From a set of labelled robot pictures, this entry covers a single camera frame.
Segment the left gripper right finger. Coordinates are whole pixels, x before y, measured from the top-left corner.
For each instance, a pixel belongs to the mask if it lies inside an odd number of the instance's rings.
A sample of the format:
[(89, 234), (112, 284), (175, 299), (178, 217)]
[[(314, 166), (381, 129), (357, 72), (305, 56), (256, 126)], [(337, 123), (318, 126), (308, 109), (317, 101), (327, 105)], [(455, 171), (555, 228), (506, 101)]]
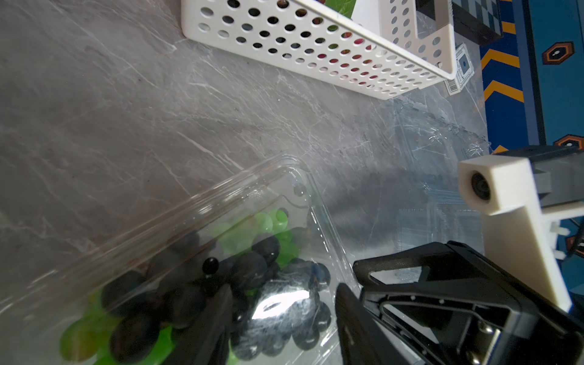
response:
[(344, 365), (408, 364), (345, 283), (336, 289), (335, 312)]

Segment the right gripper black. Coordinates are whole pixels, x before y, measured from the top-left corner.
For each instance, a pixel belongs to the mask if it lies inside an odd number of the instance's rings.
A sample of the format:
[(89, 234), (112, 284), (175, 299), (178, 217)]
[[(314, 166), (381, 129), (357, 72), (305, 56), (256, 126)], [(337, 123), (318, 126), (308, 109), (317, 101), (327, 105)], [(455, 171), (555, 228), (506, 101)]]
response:
[(471, 246), (357, 260), (359, 300), (428, 364), (581, 364), (583, 328)]

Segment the black grape bunch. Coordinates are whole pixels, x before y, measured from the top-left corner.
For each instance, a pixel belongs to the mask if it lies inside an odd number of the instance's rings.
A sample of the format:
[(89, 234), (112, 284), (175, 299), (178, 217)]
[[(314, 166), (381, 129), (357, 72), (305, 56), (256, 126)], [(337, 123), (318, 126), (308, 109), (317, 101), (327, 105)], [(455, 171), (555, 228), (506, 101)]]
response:
[(237, 359), (277, 357), (288, 342), (302, 351), (316, 347), (332, 321), (320, 297), (331, 273), (307, 254), (320, 234), (307, 228), (260, 234), (248, 250), (224, 260), (186, 256), (198, 240), (197, 233), (186, 235), (144, 272), (127, 272), (103, 288), (102, 307), (121, 323), (99, 363), (162, 363), (225, 285), (233, 299), (228, 342)]

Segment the green grape bunch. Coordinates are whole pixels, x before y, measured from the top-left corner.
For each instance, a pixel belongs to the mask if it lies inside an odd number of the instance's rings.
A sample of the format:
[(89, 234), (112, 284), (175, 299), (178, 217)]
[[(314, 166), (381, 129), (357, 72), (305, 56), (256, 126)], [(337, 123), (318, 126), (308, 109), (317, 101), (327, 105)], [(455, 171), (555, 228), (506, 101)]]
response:
[(179, 230), (91, 296), (62, 333), (59, 356), (69, 363), (163, 363), (225, 284), (234, 295), (232, 325), (240, 327), (262, 284), (297, 256), (288, 223), (287, 210), (278, 208)]

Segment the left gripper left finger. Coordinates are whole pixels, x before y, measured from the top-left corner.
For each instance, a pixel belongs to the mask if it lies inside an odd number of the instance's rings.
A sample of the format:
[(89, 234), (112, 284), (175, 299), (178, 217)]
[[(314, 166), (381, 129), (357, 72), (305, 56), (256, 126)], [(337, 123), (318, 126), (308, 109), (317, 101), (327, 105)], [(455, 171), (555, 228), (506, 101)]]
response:
[(167, 364), (226, 364), (230, 353), (233, 294), (223, 285), (178, 345), (163, 362)]

